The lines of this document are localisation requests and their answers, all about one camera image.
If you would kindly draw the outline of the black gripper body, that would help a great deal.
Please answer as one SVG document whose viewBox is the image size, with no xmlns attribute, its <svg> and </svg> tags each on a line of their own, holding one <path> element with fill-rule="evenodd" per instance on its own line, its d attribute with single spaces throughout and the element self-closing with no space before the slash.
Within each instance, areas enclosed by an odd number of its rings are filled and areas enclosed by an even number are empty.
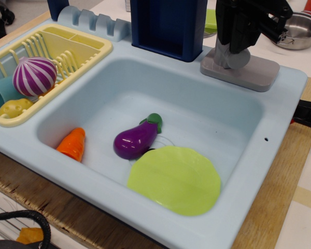
<svg viewBox="0 0 311 249">
<path fill-rule="evenodd" d="M 256 9 L 260 12 L 260 35 L 275 43 L 286 37 L 286 21 L 293 15 L 287 1 L 216 1 L 216 4 L 231 4 L 233 8 L 244 10 Z"/>
</svg>

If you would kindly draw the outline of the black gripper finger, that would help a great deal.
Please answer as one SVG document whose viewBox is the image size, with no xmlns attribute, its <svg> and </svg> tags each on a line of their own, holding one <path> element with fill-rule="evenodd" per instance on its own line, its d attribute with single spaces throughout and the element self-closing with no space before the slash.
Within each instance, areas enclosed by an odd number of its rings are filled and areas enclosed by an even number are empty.
<svg viewBox="0 0 311 249">
<path fill-rule="evenodd" d="M 231 9 L 230 52 L 238 54 L 254 46 L 260 36 L 259 15 L 256 9 Z"/>
<path fill-rule="evenodd" d="M 216 4 L 218 39 L 222 45 L 231 42 L 234 14 L 231 4 Z"/>
</svg>

